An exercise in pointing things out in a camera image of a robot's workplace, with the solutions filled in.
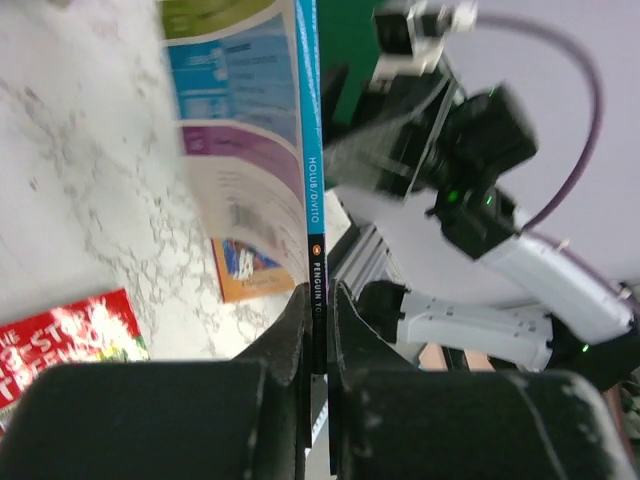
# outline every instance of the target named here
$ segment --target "red book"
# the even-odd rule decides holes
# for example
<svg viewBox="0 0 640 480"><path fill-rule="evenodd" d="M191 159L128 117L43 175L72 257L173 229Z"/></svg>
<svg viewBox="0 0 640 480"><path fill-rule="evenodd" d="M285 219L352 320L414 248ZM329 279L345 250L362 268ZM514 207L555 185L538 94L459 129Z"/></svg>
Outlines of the red book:
<svg viewBox="0 0 640 480"><path fill-rule="evenodd" d="M22 392L67 362L139 361L149 354L124 289L0 327L0 435Z"/></svg>

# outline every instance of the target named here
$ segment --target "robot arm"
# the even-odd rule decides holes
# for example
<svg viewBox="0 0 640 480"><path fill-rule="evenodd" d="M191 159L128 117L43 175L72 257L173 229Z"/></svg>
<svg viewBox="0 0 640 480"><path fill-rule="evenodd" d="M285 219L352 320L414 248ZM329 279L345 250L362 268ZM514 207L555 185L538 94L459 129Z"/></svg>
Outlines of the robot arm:
<svg viewBox="0 0 640 480"><path fill-rule="evenodd" d="M426 215L440 221L443 237L549 313L517 318L416 292L398 295L397 288L382 292L380 285L365 288L360 313L388 341L483 351L531 370L569 368L600 388L611 386L640 365L633 353L640 352L639 310L563 245L524 228L528 216L496 185L538 145L507 85L466 98L443 58L443 35L469 30L474 21L473 6L430 13L424 2L374 13L381 56L351 124L327 139L326 175L392 200L436 190ZM620 361L605 367L612 352Z"/></svg>

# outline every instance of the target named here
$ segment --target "orange booklet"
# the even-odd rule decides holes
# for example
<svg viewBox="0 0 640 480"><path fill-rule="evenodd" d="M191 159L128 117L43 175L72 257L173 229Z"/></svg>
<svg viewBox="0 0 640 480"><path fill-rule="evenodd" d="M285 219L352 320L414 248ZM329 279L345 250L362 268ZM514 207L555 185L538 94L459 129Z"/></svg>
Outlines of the orange booklet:
<svg viewBox="0 0 640 480"><path fill-rule="evenodd" d="M252 246L230 239L214 239L211 243L224 303L266 297L295 288L284 268Z"/></svg>

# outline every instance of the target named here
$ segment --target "book spine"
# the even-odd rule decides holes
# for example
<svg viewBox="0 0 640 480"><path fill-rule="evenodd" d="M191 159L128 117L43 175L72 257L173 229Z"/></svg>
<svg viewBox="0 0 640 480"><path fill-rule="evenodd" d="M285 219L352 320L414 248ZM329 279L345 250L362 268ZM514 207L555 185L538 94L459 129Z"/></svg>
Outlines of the book spine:
<svg viewBox="0 0 640 480"><path fill-rule="evenodd" d="M315 0L296 0L295 12L310 303L313 322L312 369L316 374L324 374L327 368L326 330L329 288L325 244L324 170L319 85L320 59L318 55Z"/></svg>

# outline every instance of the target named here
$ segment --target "blue page section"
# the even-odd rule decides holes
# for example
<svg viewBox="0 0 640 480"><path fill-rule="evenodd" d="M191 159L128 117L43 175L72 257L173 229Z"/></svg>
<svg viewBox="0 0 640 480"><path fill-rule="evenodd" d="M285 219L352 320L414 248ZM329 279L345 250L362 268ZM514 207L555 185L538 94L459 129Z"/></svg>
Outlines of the blue page section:
<svg viewBox="0 0 640 480"><path fill-rule="evenodd" d="M281 16L220 40L170 46L169 60L182 119L233 119L296 145L296 92Z"/></svg>

